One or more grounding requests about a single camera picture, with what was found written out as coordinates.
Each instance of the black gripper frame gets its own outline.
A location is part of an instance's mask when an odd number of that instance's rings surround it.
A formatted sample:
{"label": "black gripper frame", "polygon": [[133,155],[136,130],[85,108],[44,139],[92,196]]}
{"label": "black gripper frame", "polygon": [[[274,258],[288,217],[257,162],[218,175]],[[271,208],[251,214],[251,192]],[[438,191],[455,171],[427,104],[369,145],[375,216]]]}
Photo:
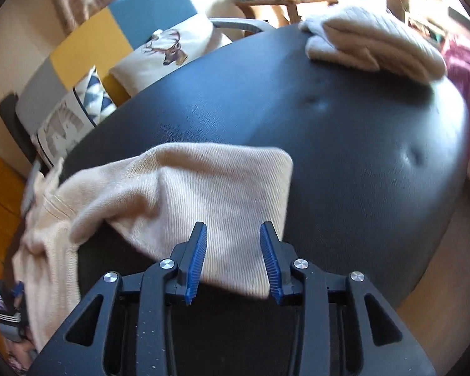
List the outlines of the black gripper frame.
{"label": "black gripper frame", "polygon": [[206,242],[207,227],[197,222],[189,241],[176,245],[169,259],[130,276],[106,273],[45,345],[28,376],[123,374],[126,314],[119,302],[125,299],[139,301],[136,376],[176,375],[169,307],[191,303],[196,293],[189,283],[202,269],[196,249],[203,237]]}
{"label": "black gripper frame", "polygon": [[330,375],[329,303],[341,306],[342,374],[436,376],[420,344],[367,276],[327,273],[298,259],[290,244],[279,241],[271,222],[262,224],[261,236],[269,238],[280,271],[276,299],[280,305],[301,306],[289,376]]}

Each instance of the wall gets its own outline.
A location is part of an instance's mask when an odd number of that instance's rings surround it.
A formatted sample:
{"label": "wall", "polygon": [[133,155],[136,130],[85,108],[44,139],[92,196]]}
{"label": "wall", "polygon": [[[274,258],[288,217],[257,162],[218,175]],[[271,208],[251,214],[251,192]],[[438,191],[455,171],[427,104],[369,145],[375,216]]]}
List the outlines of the wall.
{"label": "wall", "polygon": [[[0,100],[10,91],[20,93],[64,37],[51,0],[6,0],[0,8]],[[0,156],[28,174],[31,166],[1,119]]]}

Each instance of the black leather ottoman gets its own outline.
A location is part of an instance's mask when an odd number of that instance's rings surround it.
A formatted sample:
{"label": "black leather ottoman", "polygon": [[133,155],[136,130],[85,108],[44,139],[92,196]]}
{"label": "black leather ottoman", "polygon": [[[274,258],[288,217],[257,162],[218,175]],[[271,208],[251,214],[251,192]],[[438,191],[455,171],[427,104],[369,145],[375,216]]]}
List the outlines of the black leather ottoman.
{"label": "black leather ottoman", "polygon": [[[284,240],[326,271],[366,273],[397,306],[425,271],[462,188],[465,105],[447,79],[428,87],[311,62],[307,37],[288,26],[178,69],[89,134],[62,179],[171,141],[282,148],[294,161]],[[106,271],[150,263],[105,224],[79,250],[81,292]],[[173,321],[180,375],[285,374],[292,308],[201,286]]]}

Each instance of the geometric pattern pillow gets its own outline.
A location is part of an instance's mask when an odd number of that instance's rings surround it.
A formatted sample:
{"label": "geometric pattern pillow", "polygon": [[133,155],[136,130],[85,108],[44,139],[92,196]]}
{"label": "geometric pattern pillow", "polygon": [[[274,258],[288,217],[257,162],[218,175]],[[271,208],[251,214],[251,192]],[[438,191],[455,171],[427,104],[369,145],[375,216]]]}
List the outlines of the geometric pattern pillow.
{"label": "geometric pattern pillow", "polygon": [[93,66],[56,104],[31,142],[52,167],[116,108]]}

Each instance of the grey chair armrest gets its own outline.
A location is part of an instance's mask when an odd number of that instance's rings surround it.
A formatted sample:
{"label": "grey chair armrest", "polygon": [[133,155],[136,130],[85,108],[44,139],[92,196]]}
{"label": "grey chair armrest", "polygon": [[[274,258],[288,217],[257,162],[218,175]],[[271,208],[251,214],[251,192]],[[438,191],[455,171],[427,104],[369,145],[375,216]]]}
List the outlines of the grey chair armrest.
{"label": "grey chair armrest", "polygon": [[35,191],[34,183],[37,174],[41,171],[42,161],[37,156],[33,162],[33,166],[28,174],[28,180],[26,181],[26,186],[24,187],[23,200],[21,201],[21,217],[24,218],[28,213],[33,201],[35,200]]}
{"label": "grey chair armrest", "polygon": [[216,28],[243,29],[255,34],[262,31],[275,29],[265,21],[248,18],[209,18]]}
{"label": "grey chair armrest", "polygon": [[2,118],[5,126],[7,127],[10,135],[18,144],[21,151],[24,153],[30,163],[33,164],[36,158],[36,148],[31,143],[29,134],[21,124],[18,115],[15,112],[16,104],[18,103],[18,95],[10,93],[0,101],[0,117]]}

